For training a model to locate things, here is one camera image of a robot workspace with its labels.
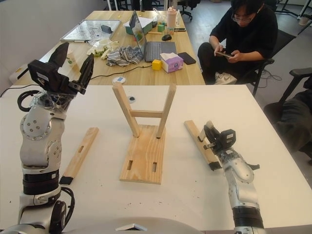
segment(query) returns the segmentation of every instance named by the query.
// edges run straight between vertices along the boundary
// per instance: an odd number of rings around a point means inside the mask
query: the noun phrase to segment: smartphone
[[[216,52],[216,54],[225,56],[225,57],[227,57],[228,59],[234,56],[234,55],[225,54],[225,53],[223,53],[223,52]]]
[[[193,59],[188,53],[183,52],[178,54],[179,57],[183,58],[183,61],[189,65],[189,64],[194,64],[196,63],[196,60]]]
[[[175,32],[185,32],[185,28],[175,28]]]

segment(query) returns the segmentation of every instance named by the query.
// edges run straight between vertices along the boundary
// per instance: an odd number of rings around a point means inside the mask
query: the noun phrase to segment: man's hair
[[[235,13],[239,7],[246,6],[246,15],[258,12],[264,0],[231,0],[231,6]]]

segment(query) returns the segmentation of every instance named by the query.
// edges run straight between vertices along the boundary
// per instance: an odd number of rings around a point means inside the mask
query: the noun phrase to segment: whiteboard
[[[111,27],[112,33],[105,33],[101,29],[101,25]],[[89,40],[101,40],[103,38],[111,38],[120,25],[120,20],[83,20],[60,41],[77,41],[87,42]]]

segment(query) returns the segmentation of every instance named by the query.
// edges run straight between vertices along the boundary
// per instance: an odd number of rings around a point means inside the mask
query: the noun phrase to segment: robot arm
[[[84,94],[93,73],[91,54],[83,63],[78,81],[58,73],[67,55],[68,43],[60,45],[48,63],[35,60],[28,64],[32,80],[45,91],[33,99],[32,107],[23,108],[21,102],[33,91],[20,95],[21,110],[29,113],[20,123],[23,143],[20,159],[23,171],[23,192],[19,196],[18,225],[7,233],[59,234],[69,221],[75,200],[69,188],[59,185],[61,136],[64,132],[66,111],[78,92]],[[59,201],[61,191],[72,197],[68,214],[66,203]]]
[[[229,184],[235,234],[265,234],[253,184],[253,169],[259,168],[259,165],[247,164],[243,157],[231,147],[236,141],[235,131],[232,129],[219,133],[208,121],[198,138],[203,141],[205,137],[210,144],[204,148],[211,148],[218,156]]]

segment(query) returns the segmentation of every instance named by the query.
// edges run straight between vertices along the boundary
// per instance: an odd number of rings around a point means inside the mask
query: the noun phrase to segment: glasses
[[[235,15],[232,15],[232,20],[235,22],[243,22],[243,23],[250,23],[253,18],[240,18],[236,17]]]

